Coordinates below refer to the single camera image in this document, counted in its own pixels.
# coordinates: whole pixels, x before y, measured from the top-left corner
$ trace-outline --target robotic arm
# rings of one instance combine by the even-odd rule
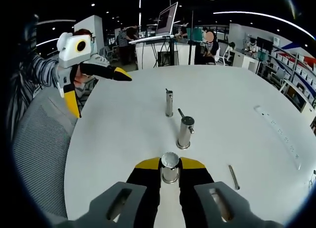
[[[59,50],[58,88],[66,104],[77,118],[81,117],[75,94],[74,80],[80,71],[86,75],[95,75],[117,81],[132,81],[130,75],[121,68],[113,67],[104,57],[91,55],[89,35],[73,36],[63,33],[57,42]]]

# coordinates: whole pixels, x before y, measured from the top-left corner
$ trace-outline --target wall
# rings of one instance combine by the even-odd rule
[[[92,32],[92,36],[95,37],[93,53],[97,53],[104,47],[102,18],[93,15],[74,25],[75,31],[82,28]]]
[[[243,40],[245,39],[246,35],[249,35],[250,37],[253,37],[253,38],[261,37],[263,39],[270,40],[270,41],[273,41],[273,37],[277,37],[280,39],[280,45],[279,45],[280,48],[283,48],[284,46],[287,46],[288,44],[292,43],[292,41],[271,32],[260,30],[254,27],[242,26],[235,23],[230,24],[228,41],[234,42],[236,44],[236,48],[238,49],[243,48]],[[293,54],[299,53],[299,54],[302,54],[303,56],[312,58],[312,55],[301,47],[291,48],[291,49],[288,49],[288,51]]]

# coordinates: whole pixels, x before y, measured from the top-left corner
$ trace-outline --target computer monitor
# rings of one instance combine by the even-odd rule
[[[257,38],[257,46],[260,47],[261,49],[265,49],[269,52],[269,54],[271,54],[272,49],[273,49],[273,42],[260,38]]]
[[[156,29],[156,36],[170,35],[172,34],[172,27],[178,2],[166,8],[159,14],[158,25]]]

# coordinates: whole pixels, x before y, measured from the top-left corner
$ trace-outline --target cable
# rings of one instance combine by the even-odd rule
[[[177,57],[178,57],[178,65],[180,65],[180,61],[179,61],[179,52],[178,52],[178,45],[177,42],[174,42],[176,44],[176,48],[177,48]]]
[[[154,57],[155,57],[155,59],[156,59],[156,61],[157,61],[157,56],[156,56],[156,53],[155,53],[155,50],[156,50],[156,49],[154,49],[153,44],[151,44],[151,46],[152,46],[152,49],[153,49],[153,52],[154,52]]]
[[[166,39],[167,39],[167,38],[165,38],[164,41],[163,41],[163,44],[162,44],[161,49],[160,49],[160,53],[161,53],[161,51],[162,51],[163,46],[164,46],[165,43],[166,43]],[[158,63],[158,58],[156,58],[156,63],[155,63],[155,65],[154,65],[154,68],[157,66],[157,63]]]
[[[145,46],[145,42],[143,43],[143,53],[142,53],[142,69],[144,69],[144,46]]]
[[[163,64],[162,64],[162,66],[165,65],[166,60],[167,60],[167,58],[164,59],[164,62],[163,62]]]

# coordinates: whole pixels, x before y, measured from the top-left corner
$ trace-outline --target person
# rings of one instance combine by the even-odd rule
[[[138,30],[138,26],[137,25],[128,27],[128,28],[126,28],[126,34],[132,40],[137,40],[137,39],[139,39],[138,36],[137,36],[137,30]]]
[[[175,34],[175,37],[178,39],[187,39],[188,38],[188,32],[187,32],[187,26],[189,23],[185,23],[181,26],[181,29],[179,33]]]
[[[206,43],[206,33],[207,33],[207,28],[203,27],[202,31],[202,42]]]
[[[133,25],[133,26],[128,27],[126,29],[126,34],[132,40],[137,40],[137,39],[139,39],[137,36],[137,31],[138,31],[138,26]],[[128,61],[129,62],[136,61],[135,45],[134,44],[128,44]]]
[[[94,43],[95,43],[95,38],[92,36],[92,32],[87,30],[87,29],[80,29],[78,31],[75,31],[74,36],[82,36],[82,35],[89,35],[91,38],[91,53],[94,53]],[[110,62],[103,56],[100,56],[100,58],[102,58],[103,62],[106,62],[108,65],[110,65]],[[82,110],[82,108],[85,105],[85,102],[87,101],[88,97],[90,96],[93,88],[95,87],[95,85],[98,83],[98,79],[96,79],[93,76],[86,76],[86,75],[81,75],[80,76],[80,82],[77,82],[75,79],[75,91],[76,91],[76,95],[78,97],[77,101],[78,101],[78,106],[80,111]]]
[[[187,32],[187,26],[189,23],[183,24],[181,27],[181,31],[180,34],[182,36],[182,38],[187,39],[188,38],[188,32]]]
[[[208,41],[208,35],[212,36],[213,35],[213,39],[211,38],[210,41]],[[203,58],[202,58],[202,64],[208,64],[208,63],[215,63],[215,56],[217,53],[217,50],[219,49],[219,44],[217,42],[217,37],[214,34],[213,31],[209,31],[206,35],[206,45],[204,48],[204,54],[203,54]]]
[[[250,42],[247,44],[247,50],[251,53],[257,53],[259,51],[259,48],[256,43],[256,39],[250,38]]]
[[[36,48],[37,15],[28,17],[20,33],[18,45],[14,47],[13,57],[9,64],[10,82],[9,98],[5,106],[5,126],[8,138],[13,141],[18,122],[30,105],[33,94],[38,87],[56,87],[58,83],[58,60],[43,59]],[[75,86],[87,80],[80,68],[77,69]]]
[[[123,65],[128,64],[130,55],[130,48],[128,46],[128,42],[133,40],[126,34],[126,29],[127,28],[122,27],[120,32],[118,33],[118,50]]]
[[[226,59],[230,63],[233,61],[233,58],[234,58],[234,53],[233,53],[233,55],[231,55],[231,52],[233,50],[235,50],[235,46],[236,46],[236,44],[234,42],[230,42],[228,45],[228,56]]]

